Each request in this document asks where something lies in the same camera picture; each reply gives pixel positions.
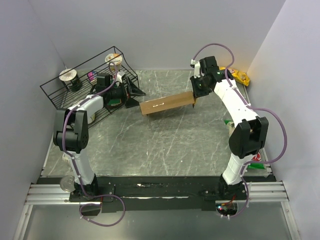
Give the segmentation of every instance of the yellow bag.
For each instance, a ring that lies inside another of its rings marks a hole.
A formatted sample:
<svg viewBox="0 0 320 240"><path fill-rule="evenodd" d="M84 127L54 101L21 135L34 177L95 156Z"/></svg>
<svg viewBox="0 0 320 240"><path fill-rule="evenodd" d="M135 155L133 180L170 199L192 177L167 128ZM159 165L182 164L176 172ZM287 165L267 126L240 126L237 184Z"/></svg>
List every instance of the yellow bag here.
<svg viewBox="0 0 320 240"><path fill-rule="evenodd" d="M220 66L219 67L220 70L224 70L226 69L225 67L223 66ZM235 70L233 68L228 68L230 73L232 74L232 76L234 77L234 79L238 82L238 83L241 83L245 86L249 86L249 83L250 83L250 78L248 77L248 75L243 72L243 71L238 71L238 70Z"/></svg>

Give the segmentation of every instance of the wire rack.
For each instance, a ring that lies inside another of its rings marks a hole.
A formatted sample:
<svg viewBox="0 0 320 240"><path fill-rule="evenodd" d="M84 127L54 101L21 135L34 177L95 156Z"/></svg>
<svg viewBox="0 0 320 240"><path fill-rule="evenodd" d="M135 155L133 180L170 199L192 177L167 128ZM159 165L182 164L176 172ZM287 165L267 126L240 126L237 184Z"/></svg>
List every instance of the wire rack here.
<svg viewBox="0 0 320 240"><path fill-rule="evenodd" d="M110 53L118 54L118 56L105 62L105 57ZM120 51L116 46L112 46L100 52L94 57L88 59L87 61L84 61L83 63L71 69L77 71L76 80L80 80L82 84L82 87L78 91L70 91L69 87L72 83L70 82L66 84L65 82L60 80L60 76L67 74L71 70L43 83L42 85L40 85L40 88L48 97L48 99L52 102L56 109L69 108L78 103L79 101L83 100L90 93L90 90L94 86L88 77L88 73L95 71L96 73L112 74L109 69L109 62L115 58L118 58L119 56L122 56L122 66L120 69L118 69L118 71L125 72L125 74L130 78L130 80L133 83L137 84L139 88L140 85L137 73L128 65L123 52ZM96 125L101 120L111 115L122 106L123 104L120 104L119 106L112 109L104 107L103 109L97 111L95 113L95 120L89 125L89 128Z"/></svg>

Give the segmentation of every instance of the gray marble tabletop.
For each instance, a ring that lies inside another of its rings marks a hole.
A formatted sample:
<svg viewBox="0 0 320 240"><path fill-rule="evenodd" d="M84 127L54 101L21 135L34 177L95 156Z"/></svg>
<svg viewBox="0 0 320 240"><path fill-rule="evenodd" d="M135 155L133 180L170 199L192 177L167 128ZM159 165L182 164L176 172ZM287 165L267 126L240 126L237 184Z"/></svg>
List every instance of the gray marble tabletop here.
<svg viewBox="0 0 320 240"><path fill-rule="evenodd" d="M189 70L139 70L140 102L191 91ZM238 87L243 95L245 89ZM219 176L229 158L231 117L215 94L187 105L142 116L139 107L117 110L89 129L87 153L97 176ZM72 174L52 145L43 176ZM264 169L248 175L265 176Z"/></svg>

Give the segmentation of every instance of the cardboard box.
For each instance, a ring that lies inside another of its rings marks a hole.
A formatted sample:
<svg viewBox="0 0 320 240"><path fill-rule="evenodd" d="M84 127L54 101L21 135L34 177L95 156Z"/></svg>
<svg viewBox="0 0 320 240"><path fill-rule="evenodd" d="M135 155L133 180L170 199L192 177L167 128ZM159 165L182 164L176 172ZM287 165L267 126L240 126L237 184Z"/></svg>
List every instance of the cardboard box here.
<svg viewBox="0 0 320 240"><path fill-rule="evenodd" d="M189 104L194 104L195 98L192 91L165 96L140 103L142 115L153 114L167 109L174 109Z"/></svg>

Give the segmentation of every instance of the white wall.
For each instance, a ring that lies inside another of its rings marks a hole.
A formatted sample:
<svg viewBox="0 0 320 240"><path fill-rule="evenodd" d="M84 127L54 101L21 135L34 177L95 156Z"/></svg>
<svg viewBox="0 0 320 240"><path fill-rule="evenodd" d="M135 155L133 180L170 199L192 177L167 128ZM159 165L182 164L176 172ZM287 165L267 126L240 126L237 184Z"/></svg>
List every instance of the white wall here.
<svg viewBox="0 0 320 240"><path fill-rule="evenodd" d="M0 239L12 239L52 136L55 108L39 85L63 63L27 1L0 7Z"/></svg>
<svg viewBox="0 0 320 240"><path fill-rule="evenodd" d="M319 11L320 1L286 0L248 71L253 105L274 110L285 124L287 152L273 170L285 183L306 240L320 239ZM270 159L282 146L272 119L266 142Z"/></svg>
<svg viewBox="0 0 320 240"><path fill-rule="evenodd" d="M234 67L246 71L285 0L29 2L68 67L116 45L134 69L189 69L199 48L218 42L234 51ZM219 47L205 54L230 63Z"/></svg>

